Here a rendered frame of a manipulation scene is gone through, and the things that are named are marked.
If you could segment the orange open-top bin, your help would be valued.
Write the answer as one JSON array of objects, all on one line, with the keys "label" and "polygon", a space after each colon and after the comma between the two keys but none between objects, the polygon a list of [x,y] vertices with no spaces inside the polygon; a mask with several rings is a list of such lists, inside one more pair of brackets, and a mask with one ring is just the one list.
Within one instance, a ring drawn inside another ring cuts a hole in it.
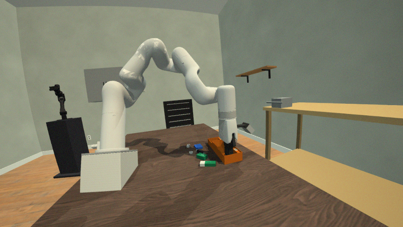
[{"label": "orange open-top bin", "polygon": [[242,151],[240,151],[236,147],[233,147],[233,154],[225,155],[224,151],[225,146],[223,140],[221,140],[219,137],[209,138],[208,144],[225,165],[242,161]]}]

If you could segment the blue rectangular block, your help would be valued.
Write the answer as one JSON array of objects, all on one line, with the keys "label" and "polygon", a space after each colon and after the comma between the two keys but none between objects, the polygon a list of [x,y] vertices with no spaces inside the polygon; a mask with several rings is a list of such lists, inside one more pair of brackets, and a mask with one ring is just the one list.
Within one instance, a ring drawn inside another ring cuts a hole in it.
[{"label": "blue rectangular block", "polygon": [[194,145],[194,147],[196,148],[196,150],[197,150],[197,149],[202,149],[202,148],[203,148],[203,146],[202,146],[201,144],[196,144],[196,145]]}]

